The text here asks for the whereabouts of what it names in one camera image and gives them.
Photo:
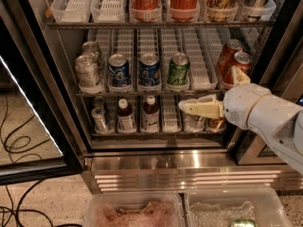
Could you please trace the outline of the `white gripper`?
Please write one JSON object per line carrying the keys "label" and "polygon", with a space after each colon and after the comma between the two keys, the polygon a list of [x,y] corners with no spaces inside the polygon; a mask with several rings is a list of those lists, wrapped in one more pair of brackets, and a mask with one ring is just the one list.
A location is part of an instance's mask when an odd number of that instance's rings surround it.
{"label": "white gripper", "polygon": [[179,109],[186,114],[211,119],[221,118],[224,113],[229,123],[247,130],[249,114],[263,97],[271,94],[271,91],[250,83],[251,79],[237,66],[232,66],[231,72],[235,87],[225,93],[223,103],[216,95],[208,95],[181,100]]}

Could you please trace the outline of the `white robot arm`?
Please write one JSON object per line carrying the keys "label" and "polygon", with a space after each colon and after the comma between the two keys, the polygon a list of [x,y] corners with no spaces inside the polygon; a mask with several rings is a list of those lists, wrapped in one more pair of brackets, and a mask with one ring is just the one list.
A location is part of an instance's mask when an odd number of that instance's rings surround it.
{"label": "white robot arm", "polygon": [[260,136],[287,165],[303,173],[303,107],[275,96],[250,81],[240,68],[232,68],[234,86],[216,96],[182,100],[179,109],[205,118],[225,118],[242,130]]}

